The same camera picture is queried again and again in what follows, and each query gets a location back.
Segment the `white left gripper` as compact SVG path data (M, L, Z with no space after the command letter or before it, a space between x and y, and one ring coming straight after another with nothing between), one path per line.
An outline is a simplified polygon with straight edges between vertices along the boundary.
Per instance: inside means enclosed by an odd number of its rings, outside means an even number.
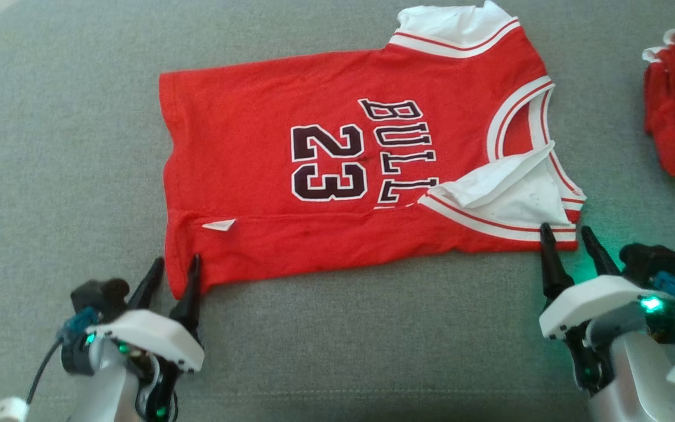
M117 339L175 363L184 372L199 372L204 349L199 343L202 297L202 259L195 254L187 272L187 284L169 318L149 309L165 275L165 259L157 257L128 300L128 309L108 324L88 326L86 333Z

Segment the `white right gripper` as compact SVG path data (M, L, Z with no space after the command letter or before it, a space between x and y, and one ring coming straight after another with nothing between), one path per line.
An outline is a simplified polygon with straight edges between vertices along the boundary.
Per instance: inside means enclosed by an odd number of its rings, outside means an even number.
M624 305L637 304L642 298L666 299L662 291L641 288L619 276L619 268L591 227L581 227L581 236L598 276L574 285L555 248L557 241L551 225L544 223L540 227L542 293L547 302L552 302L540 315L544 338L563 340L569 329Z

